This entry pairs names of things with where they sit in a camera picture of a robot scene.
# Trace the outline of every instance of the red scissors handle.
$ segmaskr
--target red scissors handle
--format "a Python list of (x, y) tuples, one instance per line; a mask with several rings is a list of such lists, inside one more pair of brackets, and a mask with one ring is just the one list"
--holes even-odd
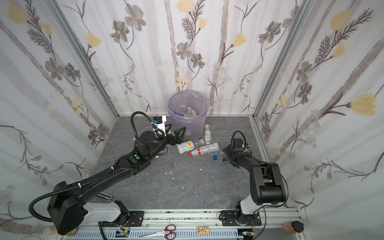
[(164, 231), (169, 232), (169, 233), (165, 234), (164, 237), (167, 240), (174, 240), (176, 238), (176, 233), (174, 232), (175, 230), (176, 230), (176, 226), (173, 225), (173, 224), (170, 224), (170, 225), (166, 226)]

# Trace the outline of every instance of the jar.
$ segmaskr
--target jar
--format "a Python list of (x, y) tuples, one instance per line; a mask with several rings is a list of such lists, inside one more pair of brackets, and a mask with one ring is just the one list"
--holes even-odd
[(286, 234), (296, 234), (302, 232), (304, 230), (304, 226), (299, 221), (290, 221), (283, 223), (283, 231)]

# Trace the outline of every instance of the yellow card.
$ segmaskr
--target yellow card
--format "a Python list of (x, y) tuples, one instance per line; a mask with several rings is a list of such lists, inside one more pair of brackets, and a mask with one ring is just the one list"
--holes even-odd
[(197, 234), (209, 234), (209, 227), (197, 227)]

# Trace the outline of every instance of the trash can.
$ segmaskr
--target trash can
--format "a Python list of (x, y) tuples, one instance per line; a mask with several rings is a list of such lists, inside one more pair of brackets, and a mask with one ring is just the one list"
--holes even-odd
[[(195, 110), (197, 116), (185, 118), (176, 115), (176, 108), (179, 103), (184, 103)], [(172, 126), (175, 130), (186, 127), (183, 142), (200, 139), (203, 135), (205, 116), (207, 115), (209, 100), (207, 97), (193, 91), (184, 91), (173, 95), (167, 104)]]

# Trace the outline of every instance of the wallpaper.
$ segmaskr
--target wallpaper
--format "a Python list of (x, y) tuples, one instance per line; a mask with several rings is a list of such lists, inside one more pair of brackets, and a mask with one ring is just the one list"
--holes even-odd
[(315, 1), (257, 116), (311, 239), (383, 239), (384, 2)]
[(29, 203), (89, 176), (115, 118), (44, 1), (0, 6), (0, 238), (49, 239)]
[(208, 114), (253, 114), (301, 1), (58, 3), (120, 114), (164, 114), (186, 90)]

